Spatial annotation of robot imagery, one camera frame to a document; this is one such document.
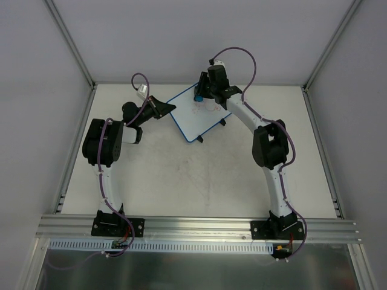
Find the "blue whiteboard eraser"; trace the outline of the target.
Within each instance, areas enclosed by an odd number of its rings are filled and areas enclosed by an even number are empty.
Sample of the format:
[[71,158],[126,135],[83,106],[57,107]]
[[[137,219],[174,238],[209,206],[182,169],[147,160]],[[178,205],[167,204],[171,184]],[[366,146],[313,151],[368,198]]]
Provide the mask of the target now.
[[202,96],[197,95],[197,96],[194,97],[194,100],[195,100],[196,102],[202,102],[202,101],[203,101],[203,98],[202,98]]

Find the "blue framed whiteboard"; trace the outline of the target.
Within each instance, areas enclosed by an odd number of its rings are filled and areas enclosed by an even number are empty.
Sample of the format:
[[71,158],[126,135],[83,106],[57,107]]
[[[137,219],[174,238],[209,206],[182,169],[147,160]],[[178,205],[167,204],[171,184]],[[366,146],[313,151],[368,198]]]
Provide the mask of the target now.
[[196,102],[194,100],[196,85],[194,83],[167,101],[177,107],[170,115],[188,143],[197,141],[197,136],[203,136],[206,130],[222,118],[226,120],[231,115],[212,99],[205,98],[202,102]]

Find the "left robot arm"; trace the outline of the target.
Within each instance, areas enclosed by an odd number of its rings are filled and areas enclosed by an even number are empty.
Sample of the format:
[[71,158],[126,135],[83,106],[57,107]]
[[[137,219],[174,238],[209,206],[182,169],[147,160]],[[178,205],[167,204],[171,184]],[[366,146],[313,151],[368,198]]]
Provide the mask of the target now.
[[123,120],[94,118],[82,144],[82,155],[87,159],[99,182],[101,202],[97,214],[112,215],[105,228],[114,236],[125,232],[126,221],[116,215],[124,214],[124,205],[113,181],[113,165],[119,160],[122,144],[138,144],[143,130],[141,125],[154,118],[159,120],[177,107],[157,100],[154,96],[138,107],[129,101],[122,106]]

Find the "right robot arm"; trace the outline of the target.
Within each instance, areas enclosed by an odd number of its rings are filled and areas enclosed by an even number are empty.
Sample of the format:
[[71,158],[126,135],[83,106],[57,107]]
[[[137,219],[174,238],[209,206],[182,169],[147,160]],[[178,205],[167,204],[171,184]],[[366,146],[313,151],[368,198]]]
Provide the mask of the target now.
[[223,65],[212,65],[200,75],[194,90],[198,97],[213,99],[229,111],[253,134],[252,156],[264,171],[270,196],[268,228],[272,235],[284,239],[291,234],[298,221],[286,196],[287,185],[283,166],[289,154],[288,138],[282,120],[267,120],[242,99],[242,91],[231,86]]

